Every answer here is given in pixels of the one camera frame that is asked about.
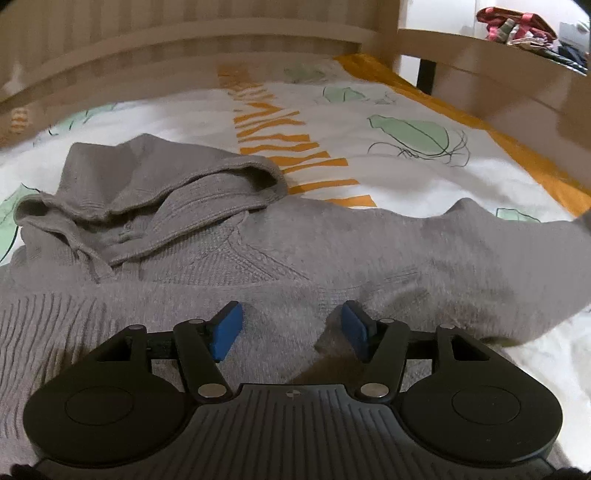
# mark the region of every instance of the orange border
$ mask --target orange border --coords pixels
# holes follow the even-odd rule
[[[542,185],[554,200],[573,215],[582,215],[591,208],[591,190],[560,170],[549,159],[519,144],[514,138],[497,132],[483,120],[468,115],[442,100],[426,95],[370,55],[356,53],[336,57],[335,60],[349,74],[358,79],[384,83],[397,93],[415,100],[437,113],[442,113],[456,122],[467,127],[486,130],[513,160]]]

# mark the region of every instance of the ribbed black surface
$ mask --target ribbed black surface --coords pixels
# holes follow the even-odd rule
[[[230,402],[200,407],[150,458],[105,470],[47,460],[38,468],[59,480],[538,480],[551,472],[543,460],[479,469],[440,459],[388,407],[358,402],[341,385],[246,385]]]

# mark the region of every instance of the wooden bed frame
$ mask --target wooden bed frame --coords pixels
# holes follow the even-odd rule
[[[591,79],[517,48],[398,28],[399,8],[397,0],[17,0],[0,14],[0,116],[32,105],[42,128],[101,102],[187,89],[203,62],[366,52],[395,69],[409,55],[437,64],[433,96],[591,188]]]

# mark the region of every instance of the white bedding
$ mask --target white bedding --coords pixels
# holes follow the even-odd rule
[[[200,88],[213,77],[220,88]],[[9,199],[0,206],[0,258],[10,250],[1,263],[22,245],[17,236],[9,249],[7,240],[14,229],[10,207],[27,192],[22,184],[55,192],[74,142],[115,145],[145,132],[273,157],[293,193],[345,206],[425,217],[471,197],[507,220],[573,218],[486,131],[355,79],[336,61],[204,69],[195,88],[81,112],[0,151],[0,201]],[[560,400],[560,446],[585,470],[591,469],[590,312],[507,349]]]

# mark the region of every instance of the pile of clothes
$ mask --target pile of clothes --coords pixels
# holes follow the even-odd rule
[[[523,48],[587,74],[587,52],[561,44],[556,32],[537,14],[499,7],[483,8],[476,19],[487,25],[487,40]]]

